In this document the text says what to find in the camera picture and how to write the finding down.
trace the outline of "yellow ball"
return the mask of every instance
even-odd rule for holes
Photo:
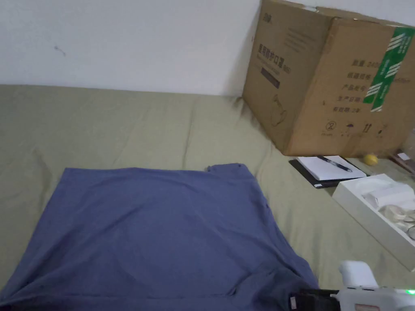
[[[376,164],[378,164],[378,157],[375,156],[372,153],[371,154],[366,154],[363,158],[363,161],[367,165],[376,165]]]

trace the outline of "green tape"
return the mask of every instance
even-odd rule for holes
[[[382,110],[385,96],[408,51],[414,33],[415,29],[396,27],[389,41],[381,66],[375,78],[373,78],[372,84],[363,100],[367,104],[373,103],[372,112]]]

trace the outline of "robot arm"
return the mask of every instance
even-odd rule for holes
[[[339,268],[345,288],[302,290],[290,296],[292,311],[415,311],[415,290],[379,288],[370,267],[344,261]]]

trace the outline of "white wall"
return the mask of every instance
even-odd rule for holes
[[[414,0],[298,0],[415,24]],[[260,0],[0,0],[0,83],[240,95]]]

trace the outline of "white box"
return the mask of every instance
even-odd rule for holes
[[[333,199],[359,224],[388,249],[410,271],[415,270],[415,241],[397,228],[364,198],[368,192],[382,189],[396,182],[385,174],[340,182]]]

